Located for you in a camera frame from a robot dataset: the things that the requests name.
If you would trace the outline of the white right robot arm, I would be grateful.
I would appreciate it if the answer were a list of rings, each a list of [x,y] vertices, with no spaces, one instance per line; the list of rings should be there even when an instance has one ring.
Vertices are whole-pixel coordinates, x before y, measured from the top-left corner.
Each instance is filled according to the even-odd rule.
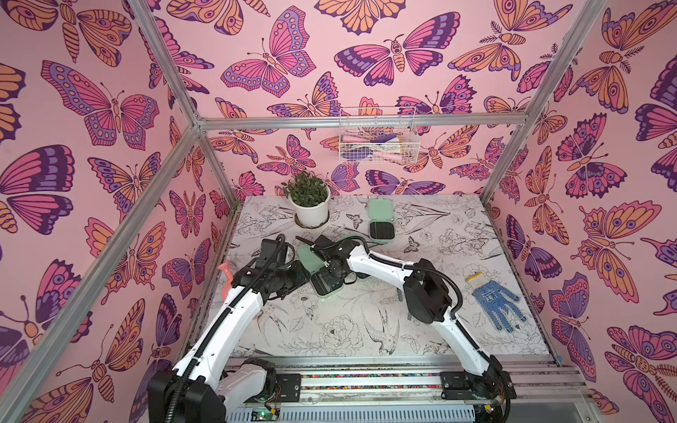
[[[400,290],[410,315],[435,329],[457,356],[463,370],[441,374],[442,398],[476,399],[507,403],[517,397],[511,377],[497,359],[486,352],[460,320],[463,295],[454,281],[421,259],[407,262],[371,250],[361,236],[341,241],[324,237],[298,241],[323,261],[331,280],[342,282],[349,274],[369,276]]]

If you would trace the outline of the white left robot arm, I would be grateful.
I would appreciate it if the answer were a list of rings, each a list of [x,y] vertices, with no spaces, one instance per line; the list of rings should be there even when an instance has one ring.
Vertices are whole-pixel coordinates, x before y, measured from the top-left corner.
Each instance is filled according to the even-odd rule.
[[[223,422],[249,400],[265,405],[280,394],[271,361],[250,358],[226,370],[250,322],[269,300],[281,299],[308,282],[282,235],[264,239],[260,254],[239,271],[224,263],[224,303],[206,331],[171,370],[157,371],[147,386],[151,422]]]

